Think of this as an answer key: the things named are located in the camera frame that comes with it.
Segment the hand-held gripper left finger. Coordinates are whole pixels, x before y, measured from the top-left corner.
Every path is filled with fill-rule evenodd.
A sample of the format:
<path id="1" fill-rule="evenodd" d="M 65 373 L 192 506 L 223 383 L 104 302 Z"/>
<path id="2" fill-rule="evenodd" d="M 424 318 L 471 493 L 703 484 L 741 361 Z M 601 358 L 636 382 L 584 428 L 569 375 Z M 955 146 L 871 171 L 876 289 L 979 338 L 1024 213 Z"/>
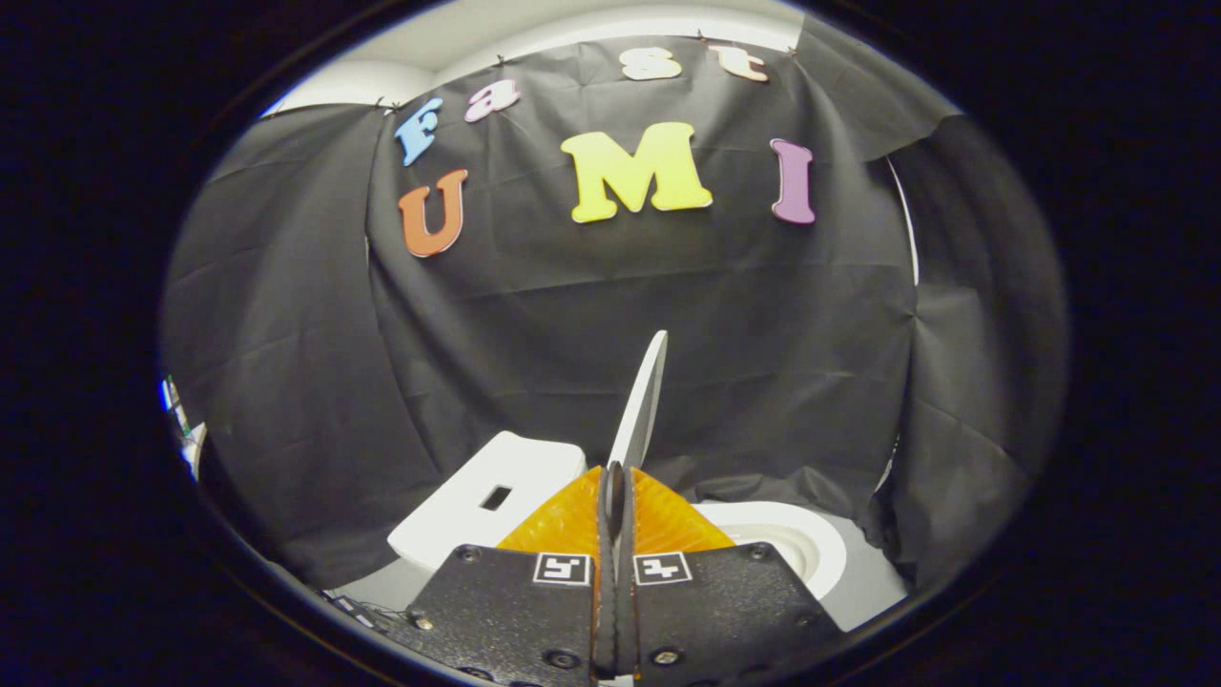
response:
<path id="1" fill-rule="evenodd" d="M 498 545 L 458 545 L 405 613 L 405 644 L 492 683 L 617 670 L 618 469 L 579 475 Z"/>

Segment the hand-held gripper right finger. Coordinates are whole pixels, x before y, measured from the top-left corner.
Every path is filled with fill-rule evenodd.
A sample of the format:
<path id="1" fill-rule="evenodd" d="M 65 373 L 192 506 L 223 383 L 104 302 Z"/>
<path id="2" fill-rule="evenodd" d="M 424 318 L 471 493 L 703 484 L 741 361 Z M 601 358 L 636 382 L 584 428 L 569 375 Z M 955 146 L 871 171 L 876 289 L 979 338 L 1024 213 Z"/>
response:
<path id="1" fill-rule="evenodd" d="M 617 670 L 637 683 L 766 683 L 842 630 L 767 542 L 734 544 L 642 470 L 623 470 Z"/>

